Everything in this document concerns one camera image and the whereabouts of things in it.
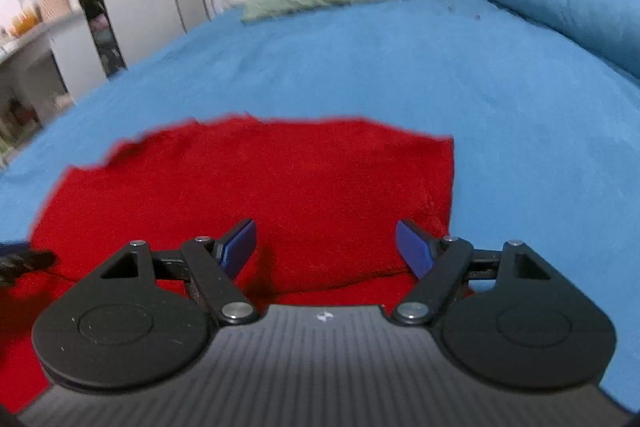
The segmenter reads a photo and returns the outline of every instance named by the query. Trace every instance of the white desk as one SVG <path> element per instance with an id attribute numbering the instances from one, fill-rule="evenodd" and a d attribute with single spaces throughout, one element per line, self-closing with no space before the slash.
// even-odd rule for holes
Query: white desk
<path id="1" fill-rule="evenodd" d="M 106 79 L 82 12 L 40 23 L 3 48 L 0 87 L 33 105 L 42 123 L 55 116 L 57 95 L 76 101 Z"/>

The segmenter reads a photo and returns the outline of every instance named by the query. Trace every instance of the red cloth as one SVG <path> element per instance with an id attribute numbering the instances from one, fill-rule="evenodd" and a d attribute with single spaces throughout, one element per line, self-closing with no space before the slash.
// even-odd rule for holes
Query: red cloth
<path id="1" fill-rule="evenodd" d="M 364 120 L 193 121 L 121 145 L 104 167 L 67 171 L 32 242 L 59 255 L 54 274 L 79 280 L 131 239 L 172 249 L 251 217 L 258 248 L 236 283 L 258 305 L 389 310 L 416 282 L 396 223 L 445 235 L 452 181 L 452 139 Z M 8 406 L 32 396 L 33 386 Z"/>

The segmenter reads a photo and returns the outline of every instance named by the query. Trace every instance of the blue bed sheet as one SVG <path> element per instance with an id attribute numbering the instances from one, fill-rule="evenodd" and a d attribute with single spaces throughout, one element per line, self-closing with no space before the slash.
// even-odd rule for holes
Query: blue bed sheet
<path id="1" fill-rule="evenodd" d="M 38 136 L 0 174 L 2 238 L 28 235 L 65 166 L 187 117 L 364 115 L 450 134 L 452 233 L 480 248 L 523 239 L 597 302 L 618 332 L 603 387 L 640 409 L 632 77 L 486 0 L 391 0 L 247 26 L 239 15 L 175 41 Z"/>

